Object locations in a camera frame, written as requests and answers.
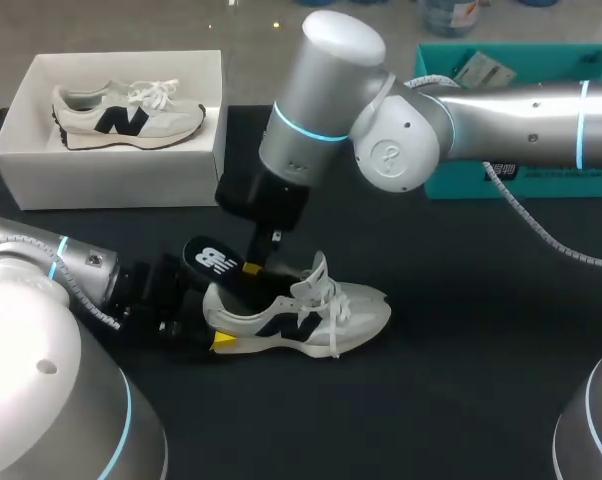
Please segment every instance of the floor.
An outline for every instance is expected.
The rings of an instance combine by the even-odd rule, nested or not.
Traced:
[[[403,78],[417,44],[440,40],[424,31],[410,0],[331,8],[376,28],[388,68]],[[0,0],[0,107],[37,53],[185,49],[222,50],[230,103],[271,103],[310,12],[293,0]],[[544,9],[493,0],[466,40],[602,42],[602,0]]]

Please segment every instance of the teal box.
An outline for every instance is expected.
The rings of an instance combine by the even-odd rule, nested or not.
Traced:
[[[454,78],[475,52],[481,52],[517,76],[510,85],[602,80],[602,45],[570,44],[422,44],[415,77]],[[508,189],[518,197],[602,197],[602,170],[516,167],[494,164]],[[453,162],[437,168],[426,182],[429,198],[497,198],[497,189],[479,162]]]

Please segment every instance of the shoelace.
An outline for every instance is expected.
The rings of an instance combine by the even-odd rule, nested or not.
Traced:
[[[128,94],[131,105],[141,104],[146,108],[163,110],[167,104],[172,104],[170,95],[177,91],[179,80],[167,82],[135,82],[130,85],[132,91]]]
[[[341,285],[332,279],[328,279],[328,284],[320,292],[319,305],[316,307],[301,307],[305,312],[321,312],[330,309],[330,352],[334,358],[339,358],[337,348],[337,327],[343,325],[351,315],[350,299],[341,290]]]

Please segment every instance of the new balance sneaker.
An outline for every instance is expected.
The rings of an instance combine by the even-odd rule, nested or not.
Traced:
[[[178,84],[178,80],[132,85],[111,81],[95,92],[57,86],[52,115],[70,150],[111,145],[165,148],[187,140],[205,118],[203,105],[172,98]]]
[[[203,300],[208,324],[236,338],[217,353],[252,353],[290,347],[311,357],[338,357],[376,336],[390,318],[385,295],[374,288],[337,283],[317,253],[311,270],[264,311],[253,312],[212,283]]]

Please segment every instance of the black n logo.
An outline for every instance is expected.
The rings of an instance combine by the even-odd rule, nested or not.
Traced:
[[[114,127],[119,135],[136,137],[148,121],[148,114],[138,108],[132,121],[128,120],[128,109],[125,107],[108,108],[94,129],[101,133],[110,133]]]
[[[299,317],[296,313],[280,313],[275,315],[261,330],[257,332],[257,337],[272,337],[281,333],[281,338],[305,342],[310,338],[312,332],[321,324],[321,315],[317,312],[310,312],[299,326]]]

